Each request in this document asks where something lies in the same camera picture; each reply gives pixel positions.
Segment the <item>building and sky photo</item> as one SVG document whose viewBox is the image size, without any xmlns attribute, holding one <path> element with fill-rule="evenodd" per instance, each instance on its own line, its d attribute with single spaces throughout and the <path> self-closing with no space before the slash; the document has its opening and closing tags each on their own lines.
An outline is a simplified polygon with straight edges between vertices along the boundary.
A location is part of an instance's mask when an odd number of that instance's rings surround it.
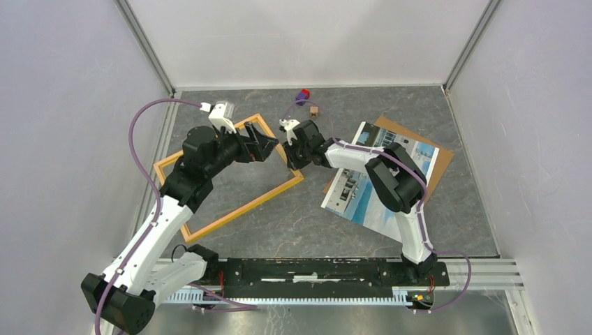
<svg viewBox="0 0 592 335">
<path fill-rule="evenodd" d="M 366 147 L 384 147 L 392 142 L 400 144 L 427 178 L 429 191 L 433 191 L 452 158 L 450 151 L 427 143 L 390 121 L 380 121 L 376 125 L 362 122 L 353 140 L 356 145 Z M 401 241 L 397 220 L 402 215 L 382 204 L 370 178 L 364 173 L 340 169 L 327 185 L 321 207 L 378 234 Z"/>
</svg>

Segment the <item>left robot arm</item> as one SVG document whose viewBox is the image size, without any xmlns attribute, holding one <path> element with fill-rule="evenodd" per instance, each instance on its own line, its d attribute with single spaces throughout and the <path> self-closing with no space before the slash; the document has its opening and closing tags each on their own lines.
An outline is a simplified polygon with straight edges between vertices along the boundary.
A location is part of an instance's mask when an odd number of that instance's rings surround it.
<svg viewBox="0 0 592 335">
<path fill-rule="evenodd" d="M 81 289 L 96 321 L 105 320 L 121 332 L 138 334 L 156 310 L 156 288 L 149 276 L 173 235 L 198 210 L 213 189 L 212 179 L 232 163 L 263 162 L 279 141 L 251 122 L 247 134 L 225 128 L 192 128 L 182 155 L 157 191 L 147 220 L 116 259 L 101 274 L 88 273 Z"/>
</svg>

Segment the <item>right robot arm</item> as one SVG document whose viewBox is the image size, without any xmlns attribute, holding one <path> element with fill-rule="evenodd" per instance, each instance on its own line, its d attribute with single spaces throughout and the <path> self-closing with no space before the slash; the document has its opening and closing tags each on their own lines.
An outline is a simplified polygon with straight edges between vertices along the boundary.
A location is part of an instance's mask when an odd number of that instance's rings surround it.
<svg viewBox="0 0 592 335">
<path fill-rule="evenodd" d="M 286 134 L 282 147 L 291 170 L 313 163 L 369 177 L 383 206 L 398 215 L 404 278 L 413 285 L 424 283 L 438 258 L 423 218 L 427 179 L 406 150 L 396 142 L 386 147 L 363 147 L 334 137 L 325 139 L 312 120 L 282 119 L 279 125 Z"/>
</svg>

